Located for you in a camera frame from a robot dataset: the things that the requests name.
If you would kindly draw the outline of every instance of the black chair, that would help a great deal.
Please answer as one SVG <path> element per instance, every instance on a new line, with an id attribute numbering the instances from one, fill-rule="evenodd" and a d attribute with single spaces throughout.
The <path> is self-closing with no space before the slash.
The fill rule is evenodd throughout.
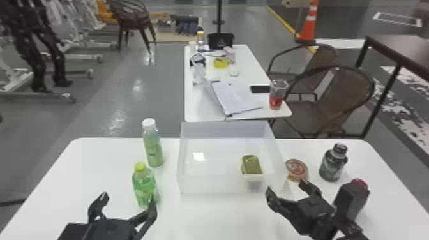
<path id="1" fill-rule="evenodd" d="M 300 74 L 291 82 L 287 95 L 300 81 L 329 70 L 334 76 L 317 101 L 287 102 L 292 115 L 283 119 L 302 137 L 316 138 L 320 134 L 347 137 L 344 123 L 374 93 L 375 83 L 369 74 L 355 67 L 334 65 Z"/>
<path id="2" fill-rule="evenodd" d="M 112 11 L 112 17 L 119 24 L 118 51 L 121 51 L 122 37 L 125 35 L 125 43 L 128 44 L 130 30 L 137 29 L 140 31 L 147 51 L 151 52 L 150 42 L 145 34 L 149 29 L 152 39 L 156 44 L 156 33 L 149 18 L 149 11 L 141 0 L 107 0 Z"/>
<path id="3" fill-rule="evenodd" d="M 314 46 L 318 46 L 318 49 L 316 50 L 316 53 L 313 54 L 313 57 L 308 62 L 304 72 L 314 68 L 331 66 L 336 64 L 336 58 L 338 57 L 338 54 L 334 47 L 326 44 L 311 45 L 311 47 L 314 47 Z M 300 45 L 300 46 L 292 47 L 291 49 L 287 49 L 277 53 L 269 62 L 268 70 L 266 72 L 268 77 L 271 80 L 284 79 L 287 82 L 294 79 L 297 76 L 297 73 L 271 71 L 274 60 L 279 56 L 282 56 L 294 50 L 303 49 L 306 47 L 309 47 L 309 46 Z M 327 71 L 323 71 L 303 79 L 302 81 L 300 81 L 299 84 L 295 86 L 295 88 L 293 89 L 293 92 L 291 93 L 298 94 L 300 100 L 302 100 L 302 94 L 312 94 L 314 96 L 315 101 L 317 101 L 317 94 L 314 92 L 314 90 L 316 90 L 320 82 L 322 82 L 323 78 L 326 76 L 326 73 Z"/>

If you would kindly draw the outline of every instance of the white table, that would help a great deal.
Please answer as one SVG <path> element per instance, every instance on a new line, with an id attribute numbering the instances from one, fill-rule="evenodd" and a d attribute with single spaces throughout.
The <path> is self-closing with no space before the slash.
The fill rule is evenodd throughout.
<path id="1" fill-rule="evenodd" d="M 248 96 L 262 104 L 262 109 L 252 110 L 241 114 L 234 114 L 227 120 L 238 119 L 272 119 L 277 117 L 289 117 L 292 112 L 283 102 L 280 110 L 269 108 L 268 93 L 252 94 L 251 85 L 267 85 L 270 83 L 264 69 L 258 63 L 247 45 L 234 45 L 236 51 L 236 68 L 239 70 L 237 77 L 228 73 L 228 68 L 219 70 L 213 66 L 213 58 L 207 56 L 206 75 L 209 78 L 219 77 L 222 81 L 231 83 L 241 96 Z M 208 52 L 217 54 L 223 51 Z M 187 122 L 223 121 L 225 116 L 216 106 L 213 100 L 204 90 L 202 84 L 193 85 L 193 77 L 189 65 L 190 48 L 184 48 L 184 120 Z"/>
<path id="2" fill-rule="evenodd" d="M 326 149 L 337 140 L 278 139 L 284 159 L 299 158 L 310 170 L 310 181 L 332 201 L 341 184 L 353 177 L 364 179 L 370 188 L 368 202 L 360 212 L 357 223 L 369 239 L 404 240 L 427 239 L 429 215 L 411 195 L 383 159 L 362 140 L 341 140 L 349 147 L 349 162 L 337 183 L 323 181 L 317 173 L 320 159 Z M 242 204 L 236 204 L 236 212 L 230 218 L 220 218 L 214 209 L 199 209 L 206 219 L 216 221 L 212 226 L 198 225 L 203 217 L 193 218 L 182 213 L 176 181 L 179 139 L 162 139 L 165 164 L 155 169 L 161 202 L 158 219 L 143 239 L 201 240 L 201 239 L 309 239 L 299 236 L 290 223 L 275 214 L 262 201 L 262 209 L 242 212 Z M 57 239 L 68 222 L 85 222 L 87 207 L 102 191 L 110 195 L 104 209 L 111 218 L 128 218 L 141 209 L 137 207 L 132 190 L 131 175 L 136 161 L 145 159 L 141 139 L 77 139 L 73 141 L 47 172 L 24 205 L 0 233 L 0 240 Z M 300 199 L 305 194 L 291 183 L 289 197 Z M 253 222 L 247 217 L 265 214 L 275 218 L 275 224 Z M 183 227 L 182 221 L 193 218 L 196 226 Z M 239 227 L 260 230 L 261 234 L 230 236 Z M 178 234 L 175 229 L 189 230 Z"/>

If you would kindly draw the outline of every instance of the orange traffic cone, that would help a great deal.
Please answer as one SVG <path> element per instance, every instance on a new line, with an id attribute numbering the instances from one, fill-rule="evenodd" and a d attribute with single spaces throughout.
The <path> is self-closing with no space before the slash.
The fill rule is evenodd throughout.
<path id="1" fill-rule="evenodd" d="M 304 27 L 299 34 L 300 37 L 295 39 L 295 42 L 303 45 L 316 44 L 314 40 L 314 29 L 316 27 L 317 5 L 319 5 L 319 0 L 311 1 Z"/>

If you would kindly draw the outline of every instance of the notebook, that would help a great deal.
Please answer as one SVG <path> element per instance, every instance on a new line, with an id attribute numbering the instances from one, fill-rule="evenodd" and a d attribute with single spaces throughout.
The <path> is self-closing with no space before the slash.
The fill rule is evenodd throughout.
<path id="1" fill-rule="evenodd" d="M 225 116 L 262 108 L 262 104 L 240 96 L 232 85 L 222 80 L 208 79 L 201 65 L 195 64 L 194 67 L 197 77 L 203 79 L 204 89 Z"/>

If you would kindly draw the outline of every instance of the green bottle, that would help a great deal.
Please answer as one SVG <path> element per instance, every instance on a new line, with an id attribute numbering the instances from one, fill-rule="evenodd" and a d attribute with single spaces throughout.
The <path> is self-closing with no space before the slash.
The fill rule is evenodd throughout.
<path id="1" fill-rule="evenodd" d="M 146 148 L 147 162 L 151 167 L 158 167 L 164 164 L 162 156 L 160 131 L 156 127 L 155 119 L 147 118 L 142 122 L 143 141 Z"/>
<path id="2" fill-rule="evenodd" d="M 146 167 L 144 162 L 138 162 L 134 166 L 132 177 L 134 193 L 140 207 L 146 207 L 149 199 L 153 196 L 155 202 L 160 200 L 158 189 L 156 187 L 155 176 L 151 169 Z"/>

